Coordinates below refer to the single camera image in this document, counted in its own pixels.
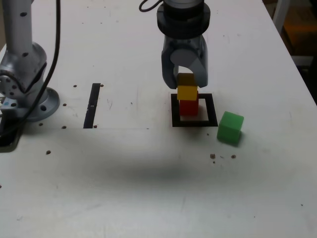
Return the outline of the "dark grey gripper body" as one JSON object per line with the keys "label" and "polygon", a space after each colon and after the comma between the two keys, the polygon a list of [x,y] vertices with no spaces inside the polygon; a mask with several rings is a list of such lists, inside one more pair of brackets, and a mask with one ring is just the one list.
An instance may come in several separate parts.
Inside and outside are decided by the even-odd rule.
{"label": "dark grey gripper body", "polygon": [[203,35],[191,39],[174,39],[168,36],[164,37],[162,52],[167,50],[176,50],[178,48],[193,50],[199,57],[203,58],[206,55],[206,41]]}

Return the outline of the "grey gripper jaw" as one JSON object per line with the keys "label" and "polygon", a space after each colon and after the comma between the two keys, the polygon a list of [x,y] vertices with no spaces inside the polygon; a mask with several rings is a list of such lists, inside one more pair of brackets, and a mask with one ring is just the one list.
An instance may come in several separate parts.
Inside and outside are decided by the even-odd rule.
{"label": "grey gripper jaw", "polygon": [[170,59],[171,52],[162,51],[161,54],[161,66],[162,66],[162,77],[166,85],[170,89],[177,88],[177,74],[178,70],[175,70],[175,64]]}
{"label": "grey gripper jaw", "polygon": [[201,50],[177,49],[171,54],[170,59],[175,65],[191,70],[198,87],[203,88],[208,85],[208,49],[206,44],[202,44]]}

